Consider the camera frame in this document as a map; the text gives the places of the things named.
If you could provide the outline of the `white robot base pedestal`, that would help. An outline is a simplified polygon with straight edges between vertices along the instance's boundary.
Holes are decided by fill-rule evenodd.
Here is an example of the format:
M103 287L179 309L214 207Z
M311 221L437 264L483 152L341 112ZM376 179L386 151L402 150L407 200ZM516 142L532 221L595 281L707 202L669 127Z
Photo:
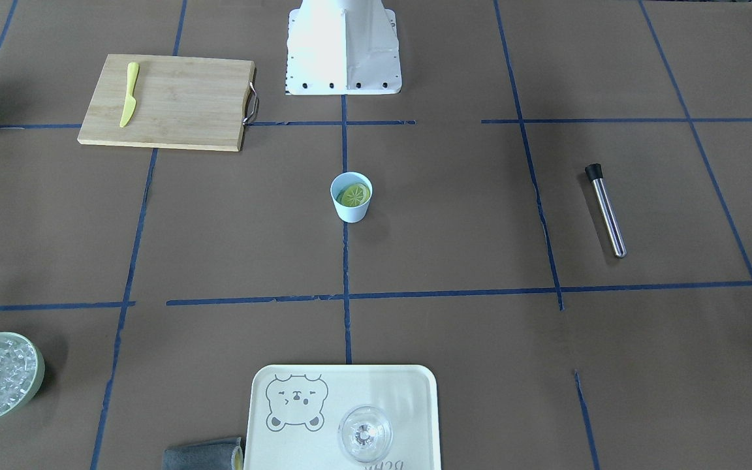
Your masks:
M394 10L381 1L304 1L289 12L285 92L394 95L403 88Z

